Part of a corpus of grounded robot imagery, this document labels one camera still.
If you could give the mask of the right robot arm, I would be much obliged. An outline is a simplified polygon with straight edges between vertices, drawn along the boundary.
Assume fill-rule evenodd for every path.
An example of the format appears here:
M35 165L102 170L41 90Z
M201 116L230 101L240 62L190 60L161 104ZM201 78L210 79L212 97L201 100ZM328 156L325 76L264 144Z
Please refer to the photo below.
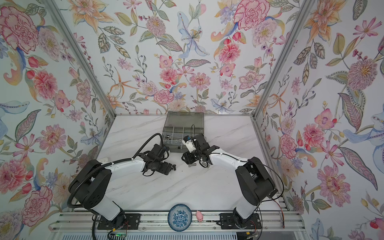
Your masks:
M203 167L219 166L236 174L243 197L234 208L235 220L249 220L262 202L276 199L277 186L267 170L268 166L259 158L245 159L229 154L218 146L210 146L202 134L185 136L182 143L187 148L182 156L185 163L199 162Z

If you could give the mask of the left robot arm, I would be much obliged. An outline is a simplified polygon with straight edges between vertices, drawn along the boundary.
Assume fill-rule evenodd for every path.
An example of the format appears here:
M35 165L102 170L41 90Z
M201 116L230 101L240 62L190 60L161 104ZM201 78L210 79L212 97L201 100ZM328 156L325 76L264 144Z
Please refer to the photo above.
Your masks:
M111 181L132 173L146 173L148 170L168 175L172 164L165 162L169 148L155 144L150 151L139 153L134 158L121 159L102 164L89 161L70 183L67 206L70 209L84 208L110 222L123 222L125 212L107 197Z

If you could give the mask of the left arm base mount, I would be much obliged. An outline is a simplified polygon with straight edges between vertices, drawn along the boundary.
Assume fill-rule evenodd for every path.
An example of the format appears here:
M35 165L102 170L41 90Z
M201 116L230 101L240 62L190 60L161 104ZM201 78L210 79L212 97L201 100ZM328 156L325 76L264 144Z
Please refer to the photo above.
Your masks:
M113 220L101 217L97 225L98 230L138 230L141 214L120 212Z

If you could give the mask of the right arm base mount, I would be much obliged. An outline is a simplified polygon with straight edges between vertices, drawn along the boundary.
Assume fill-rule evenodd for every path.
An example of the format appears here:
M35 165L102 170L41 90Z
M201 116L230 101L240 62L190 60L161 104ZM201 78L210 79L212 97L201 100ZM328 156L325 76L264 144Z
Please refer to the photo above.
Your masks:
M261 230L262 221L259 214L252 213L249 217L243 219L235 211L232 213L219 214L219 226L222 230Z

